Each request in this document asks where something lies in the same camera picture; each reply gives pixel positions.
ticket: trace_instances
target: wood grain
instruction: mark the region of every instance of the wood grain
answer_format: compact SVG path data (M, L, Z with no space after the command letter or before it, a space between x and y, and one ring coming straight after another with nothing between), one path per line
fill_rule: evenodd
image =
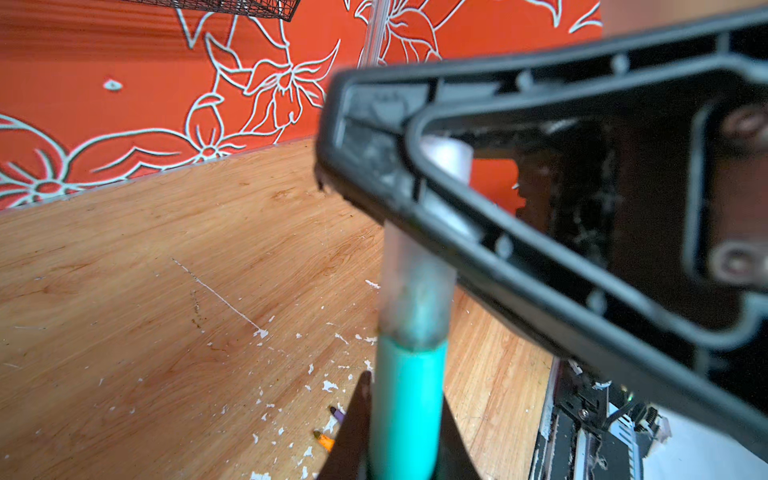
M374 360L383 235L312 163L297 142L0 215L0 478L319 471L312 430ZM550 361L457 291L446 392L483 478L527 475Z

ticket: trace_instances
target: floral wall mural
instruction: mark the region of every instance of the floral wall mural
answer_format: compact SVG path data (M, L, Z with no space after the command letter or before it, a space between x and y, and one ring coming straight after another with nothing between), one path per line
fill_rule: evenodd
M293 21L119 0L8 0L0 18L0 209L315 133L358 65L370 0ZM381 65L601 34L592 0L392 0Z

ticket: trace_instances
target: turquoise liquid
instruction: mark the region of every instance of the turquoise liquid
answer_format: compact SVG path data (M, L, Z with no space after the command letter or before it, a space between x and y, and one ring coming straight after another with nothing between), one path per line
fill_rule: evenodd
M448 340L411 352L379 336L372 387L370 468L376 480L428 480L437 461Z

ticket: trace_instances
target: teal marker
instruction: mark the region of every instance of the teal marker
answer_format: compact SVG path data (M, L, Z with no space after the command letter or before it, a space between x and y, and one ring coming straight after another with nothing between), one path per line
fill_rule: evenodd
M429 160L468 183L471 147L439 137L424 137L421 146ZM424 195L422 201L447 224L464 230L437 196ZM429 480L435 470L455 285L452 267L385 224L369 440L375 480Z

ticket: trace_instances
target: black wire mesh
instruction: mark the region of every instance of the black wire mesh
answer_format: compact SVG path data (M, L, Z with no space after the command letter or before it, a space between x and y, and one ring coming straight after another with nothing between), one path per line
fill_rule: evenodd
M301 0L125 0L172 8L231 13L249 17L281 18L290 22Z

